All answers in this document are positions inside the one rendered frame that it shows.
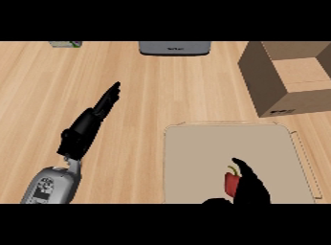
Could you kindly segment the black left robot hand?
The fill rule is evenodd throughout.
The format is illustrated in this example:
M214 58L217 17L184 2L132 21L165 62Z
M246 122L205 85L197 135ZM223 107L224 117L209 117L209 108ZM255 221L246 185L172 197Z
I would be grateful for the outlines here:
M60 133L60 144L56 153L66 158L79 160L93 143L102 121L109 115L118 101L119 82L104 92L93 107L76 117L71 126Z

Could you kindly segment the grey appliance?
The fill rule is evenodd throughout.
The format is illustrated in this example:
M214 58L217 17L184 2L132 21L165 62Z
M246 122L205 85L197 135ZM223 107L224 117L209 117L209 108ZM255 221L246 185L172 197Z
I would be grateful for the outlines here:
M140 41L144 56L203 56L209 53L209 41Z

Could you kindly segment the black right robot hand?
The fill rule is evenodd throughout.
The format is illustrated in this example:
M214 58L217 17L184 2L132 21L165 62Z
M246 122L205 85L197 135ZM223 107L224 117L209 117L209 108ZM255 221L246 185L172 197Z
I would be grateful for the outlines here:
M233 201L225 200L223 197L214 197L203 201L206 205L270 205L270 193L264 187L246 162L237 158L231 159L236 164L240 181L236 189L236 195L230 197Z

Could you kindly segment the brown cardboard box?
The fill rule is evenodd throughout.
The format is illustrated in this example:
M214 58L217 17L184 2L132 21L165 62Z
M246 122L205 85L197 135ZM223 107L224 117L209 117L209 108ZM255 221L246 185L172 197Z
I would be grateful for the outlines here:
M251 41L237 65L259 118L331 111L331 41Z

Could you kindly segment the beige tray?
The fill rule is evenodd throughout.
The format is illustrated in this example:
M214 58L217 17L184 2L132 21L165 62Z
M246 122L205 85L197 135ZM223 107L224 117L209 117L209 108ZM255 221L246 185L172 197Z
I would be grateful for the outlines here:
M308 159L298 133L280 124L181 124L163 132L163 202L197 204L224 197L224 174L243 160L274 204L313 204Z

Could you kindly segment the red bell pepper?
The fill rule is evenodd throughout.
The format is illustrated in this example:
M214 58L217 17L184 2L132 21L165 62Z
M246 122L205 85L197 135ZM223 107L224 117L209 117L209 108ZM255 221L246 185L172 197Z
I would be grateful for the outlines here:
M228 166L230 172L224 173L224 193L233 197L236 195L236 189L240 181L237 170Z

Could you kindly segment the green and white box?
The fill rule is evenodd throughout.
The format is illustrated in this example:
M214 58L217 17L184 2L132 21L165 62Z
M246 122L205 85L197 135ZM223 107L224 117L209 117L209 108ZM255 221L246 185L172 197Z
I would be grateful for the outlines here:
M53 48L79 48L81 45L81 41L50 41L50 46Z

